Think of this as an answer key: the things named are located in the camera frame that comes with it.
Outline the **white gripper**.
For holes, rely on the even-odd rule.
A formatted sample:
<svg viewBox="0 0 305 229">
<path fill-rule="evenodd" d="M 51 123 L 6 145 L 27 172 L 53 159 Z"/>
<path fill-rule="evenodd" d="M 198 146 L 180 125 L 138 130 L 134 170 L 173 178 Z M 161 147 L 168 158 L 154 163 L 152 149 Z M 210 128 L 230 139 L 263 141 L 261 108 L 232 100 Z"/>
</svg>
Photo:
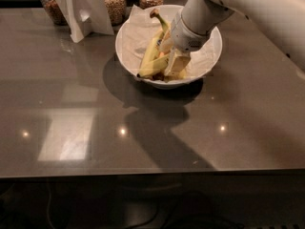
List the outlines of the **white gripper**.
<svg viewBox="0 0 305 229">
<path fill-rule="evenodd" d="M 159 46 L 161 52 L 170 52 L 164 75 L 179 76 L 191 60 L 189 52 L 199 51 L 209 39 L 209 34 L 199 35 L 191 31 L 183 21 L 180 10 L 171 23 L 171 37 L 163 38 Z"/>
</svg>

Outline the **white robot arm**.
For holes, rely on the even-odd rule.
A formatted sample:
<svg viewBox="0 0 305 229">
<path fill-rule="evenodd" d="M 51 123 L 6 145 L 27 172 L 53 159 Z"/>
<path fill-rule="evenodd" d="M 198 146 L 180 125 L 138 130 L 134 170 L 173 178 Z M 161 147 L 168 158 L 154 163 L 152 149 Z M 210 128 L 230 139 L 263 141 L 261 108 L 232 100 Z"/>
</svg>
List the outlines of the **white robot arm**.
<svg viewBox="0 0 305 229">
<path fill-rule="evenodd" d="M 160 49 L 196 52 L 213 29 L 235 12 L 305 71 L 305 0 L 188 0 L 173 18 Z"/>
</svg>

